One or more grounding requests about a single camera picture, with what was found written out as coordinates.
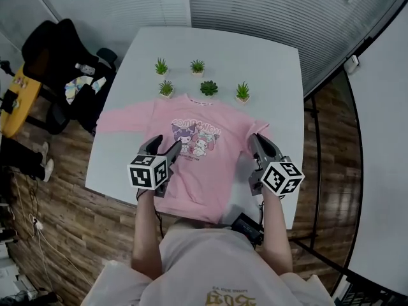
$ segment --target person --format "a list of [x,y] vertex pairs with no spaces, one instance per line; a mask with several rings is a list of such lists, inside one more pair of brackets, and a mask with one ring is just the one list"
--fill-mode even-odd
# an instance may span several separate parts
[[54,160],[49,159],[46,162],[48,150],[49,145],[45,142],[41,151],[35,153],[11,138],[2,137],[0,131],[0,165],[14,166],[33,179],[39,178],[44,182],[50,180],[54,170]]
[[264,241],[177,221],[159,244],[153,191],[139,194],[130,266],[110,261],[82,305],[334,305],[317,276],[293,273],[281,201],[263,188]]

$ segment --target white pot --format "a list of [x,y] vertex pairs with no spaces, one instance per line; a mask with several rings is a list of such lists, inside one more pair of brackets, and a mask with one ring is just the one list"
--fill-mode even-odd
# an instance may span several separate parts
[[164,79],[167,77],[169,71],[170,71],[170,70],[167,69],[167,71],[166,71],[163,75],[160,75],[160,74],[158,74],[158,73],[156,73],[156,75],[164,80]]
[[242,101],[238,96],[235,96],[235,99],[238,103],[240,103],[241,105],[246,105],[249,101],[249,99],[251,98],[251,96],[249,96],[247,101]]
[[193,73],[193,71],[191,71],[191,74],[192,74],[194,77],[199,77],[199,78],[201,78],[201,77],[204,75],[204,70],[203,70],[202,73]]
[[217,93],[214,95],[205,95],[204,93],[201,93],[202,96],[204,96],[205,99],[212,99]]
[[173,89],[173,90],[171,91],[171,93],[170,93],[168,96],[165,96],[165,95],[160,94],[160,93],[159,93],[159,95],[160,95],[160,97],[161,97],[162,99],[171,99],[171,97],[174,95],[174,91],[175,91],[175,89]]

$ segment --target white table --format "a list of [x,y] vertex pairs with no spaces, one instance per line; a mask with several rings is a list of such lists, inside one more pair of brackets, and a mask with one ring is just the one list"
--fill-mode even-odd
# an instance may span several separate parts
[[[175,84],[176,96],[188,92],[191,97],[202,99],[200,83],[215,81],[219,87],[217,99],[269,122],[273,142],[302,166],[303,91],[297,49],[209,29],[144,27],[127,51],[104,111],[157,98],[161,79],[154,65],[159,57],[165,58],[170,67],[167,80]],[[189,65],[196,59],[205,61],[203,78],[191,75]],[[237,84],[243,81],[249,84],[252,96],[247,105],[240,106],[234,96]],[[126,165],[142,143],[142,133],[96,133],[86,187],[136,204]],[[231,224],[241,212],[259,220],[261,196],[252,197],[248,185],[253,169],[253,160],[241,156],[223,223]],[[298,189],[282,200],[288,229],[292,228],[297,200]]]

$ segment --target gold text print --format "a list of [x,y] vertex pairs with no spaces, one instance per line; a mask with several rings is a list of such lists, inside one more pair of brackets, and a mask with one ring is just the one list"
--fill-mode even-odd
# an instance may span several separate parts
[[245,295],[231,296],[219,293],[212,290],[207,293],[206,306],[220,305],[220,306],[256,306],[256,299],[249,298]]

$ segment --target person's leg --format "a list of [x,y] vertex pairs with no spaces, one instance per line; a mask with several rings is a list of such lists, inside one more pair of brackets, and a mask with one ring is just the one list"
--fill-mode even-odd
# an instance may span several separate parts
[[41,162],[41,165],[45,167],[46,163],[47,163],[47,154],[48,154],[48,150],[50,148],[50,145],[47,142],[44,142],[43,146],[41,146],[41,155],[43,156],[43,160]]
[[0,147],[0,162],[5,166],[14,166],[30,177],[45,178],[45,170],[41,166],[43,156],[35,153],[19,142],[2,137]]
[[53,159],[49,159],[47,164],[44,167],[44,171],[45,171],[45,176],[43,181],[44,182],[48,182],[50,180],[51,177],[51,173],[54,170],[54,160]]

